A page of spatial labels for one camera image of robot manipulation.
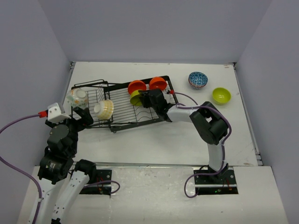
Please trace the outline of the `blue patterned bowl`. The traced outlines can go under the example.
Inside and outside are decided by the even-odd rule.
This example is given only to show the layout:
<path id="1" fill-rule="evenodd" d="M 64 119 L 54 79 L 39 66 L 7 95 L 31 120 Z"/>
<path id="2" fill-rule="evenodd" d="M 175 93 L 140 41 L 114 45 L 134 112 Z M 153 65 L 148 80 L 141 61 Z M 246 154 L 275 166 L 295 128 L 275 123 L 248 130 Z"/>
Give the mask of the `blue patterned bowl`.
<path id="1" fill-rule="evenodd" d="M 192 72 L 188 76 L 189 85 L 194 89 L 201 89 L 208 83 L 208 77 L 202 72 Z"/>

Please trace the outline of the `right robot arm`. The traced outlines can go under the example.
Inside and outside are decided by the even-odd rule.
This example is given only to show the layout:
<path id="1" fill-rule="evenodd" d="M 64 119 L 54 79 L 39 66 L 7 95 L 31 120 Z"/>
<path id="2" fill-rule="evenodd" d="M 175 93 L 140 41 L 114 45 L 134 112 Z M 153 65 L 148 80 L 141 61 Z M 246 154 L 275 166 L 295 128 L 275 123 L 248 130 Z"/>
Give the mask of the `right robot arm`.
<path id="1" fill-rule="evenodd" d="M 139 91 L 145 108 L 153 108 L 159 118 L 167 122 L 192 123 L 201 139 L 207 144 L 209 163 L 204 173 L 213 183 L 220 183 L 228 169 L 224 143 L 232 133 L 228 120 L 211 102 L 184 106 L 168 103 L 160 89 Z"/>

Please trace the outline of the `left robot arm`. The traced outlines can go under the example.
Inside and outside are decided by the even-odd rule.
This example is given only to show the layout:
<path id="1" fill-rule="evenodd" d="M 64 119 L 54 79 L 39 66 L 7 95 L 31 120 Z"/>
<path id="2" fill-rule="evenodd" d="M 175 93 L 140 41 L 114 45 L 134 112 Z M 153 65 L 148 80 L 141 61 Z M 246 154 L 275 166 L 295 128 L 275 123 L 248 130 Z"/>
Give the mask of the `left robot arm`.
<path id="1" fill-rule="evenodd" d="M 97 178 L 95 164 L 80 160 L 75 166 L 71 179 L 60 191 L 77 153 L 78 133 L 93 124 L 89 110 L 73 108 L 80 116 L 75 119 L 65 113 L 64 109 L 53 104 L 45 112 L 45 124 L 51 128 L 44 157 L 38 171 L 38 196 L 28 219 L 29 224 L 63 224 L 80 191 L 87 183 Z"/>

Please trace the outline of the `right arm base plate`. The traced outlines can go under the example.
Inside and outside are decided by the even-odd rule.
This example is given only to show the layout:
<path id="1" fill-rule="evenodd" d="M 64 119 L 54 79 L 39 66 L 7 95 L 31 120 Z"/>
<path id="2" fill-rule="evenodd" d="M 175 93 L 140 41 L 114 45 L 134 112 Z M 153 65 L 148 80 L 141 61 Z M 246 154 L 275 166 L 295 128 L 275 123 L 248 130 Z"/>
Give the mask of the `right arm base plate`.
<path id="1" fill-rule="evenodd" d="M 239 194 L 233 168 L 221 176 L 196 175 L 194 177 L 197 195 L 237 195 Z"/>

